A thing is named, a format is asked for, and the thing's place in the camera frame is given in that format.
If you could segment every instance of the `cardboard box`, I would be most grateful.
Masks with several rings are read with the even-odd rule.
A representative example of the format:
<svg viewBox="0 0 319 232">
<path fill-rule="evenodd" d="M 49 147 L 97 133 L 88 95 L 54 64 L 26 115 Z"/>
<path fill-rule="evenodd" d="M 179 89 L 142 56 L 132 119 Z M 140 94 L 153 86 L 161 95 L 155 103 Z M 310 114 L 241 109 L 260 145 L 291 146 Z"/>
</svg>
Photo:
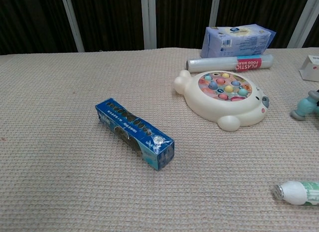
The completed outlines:
<svg viewBox="0 0 319 232">
<path fill-rule="evenodd" d="M 299 72 L 303 80 L 319 81 L 319 56 L 308 55 Z"/>
<path fill-rule="evenodd" d="M 130 113 L 115 99 L 109 98 L 95 108 L 100 121 L 154 169 L 162 169 L 173 159 L 174 140 Z"/>
</svg>

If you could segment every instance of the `textured fabric surface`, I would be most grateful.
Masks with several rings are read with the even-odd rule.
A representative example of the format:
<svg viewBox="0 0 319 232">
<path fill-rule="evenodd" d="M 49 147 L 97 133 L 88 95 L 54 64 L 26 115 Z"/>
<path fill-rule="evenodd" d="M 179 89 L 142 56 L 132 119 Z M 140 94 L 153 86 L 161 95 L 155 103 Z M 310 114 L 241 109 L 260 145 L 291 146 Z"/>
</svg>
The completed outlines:
<svg viewBox="0 0 319 232">
<path fill-rule="evenodd" d="M 259 124 L 225 132 L 173 81 L 200 50 L 15 55 L 0 66 L 0 231 L 319 231 L 319 207 L 273 199 L 287 180 L 319 180 L 319 120 L 289 113 L 319 83 L 298 69 L 318 48 L 268 49 L 243 72 L 270 98 Z M 99 123 L 114 97 L 175 139 L 155 171 Z"/>
</svg>

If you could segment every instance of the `bottle cap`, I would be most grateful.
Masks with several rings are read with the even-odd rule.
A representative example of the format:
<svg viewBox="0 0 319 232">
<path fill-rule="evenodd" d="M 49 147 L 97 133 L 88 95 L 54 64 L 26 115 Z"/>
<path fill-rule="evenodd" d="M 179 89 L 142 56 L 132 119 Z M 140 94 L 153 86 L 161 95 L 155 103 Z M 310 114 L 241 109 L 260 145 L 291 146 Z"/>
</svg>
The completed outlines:
<svg viewBox="0 0 319 232">
<path fill-rule="evenodd" d="M 275 185 L 274 196 L 275 196 L 275 199 L 278 201 L 282 201 L 284 199 L 284 191 L 280 185 Z"/>
</svg>

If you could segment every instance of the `white box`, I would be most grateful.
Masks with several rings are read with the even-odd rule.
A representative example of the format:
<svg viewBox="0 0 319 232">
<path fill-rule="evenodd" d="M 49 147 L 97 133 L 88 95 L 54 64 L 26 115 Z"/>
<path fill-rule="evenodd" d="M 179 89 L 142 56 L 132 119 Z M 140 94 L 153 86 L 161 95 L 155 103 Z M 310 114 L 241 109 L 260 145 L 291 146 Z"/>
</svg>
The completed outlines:
<svg viewBox="0 0 319 232">
<path fill-rule="evenodd" d="M 319 56 L 308 55 L 299 72 L 303 80 L 319 81 Z"/>
</svg>

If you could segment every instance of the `white bear-shaped toy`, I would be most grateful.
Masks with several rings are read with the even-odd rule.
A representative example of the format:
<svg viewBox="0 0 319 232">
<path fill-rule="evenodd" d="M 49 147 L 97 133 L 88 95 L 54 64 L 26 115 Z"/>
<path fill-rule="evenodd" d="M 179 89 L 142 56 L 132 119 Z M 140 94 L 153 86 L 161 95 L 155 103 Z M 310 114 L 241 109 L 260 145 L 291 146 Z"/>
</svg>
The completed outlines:
<svg viewBox="0 0 319 232">
<path fill-rule="evenodd" d="M 196 114 L 225 131 L 259 123 L 269 108 L 269 98 L 260 88 L 229 71 L 208 71 L 192 77 L 182 70 L 174 87 Z"/>
</svg>

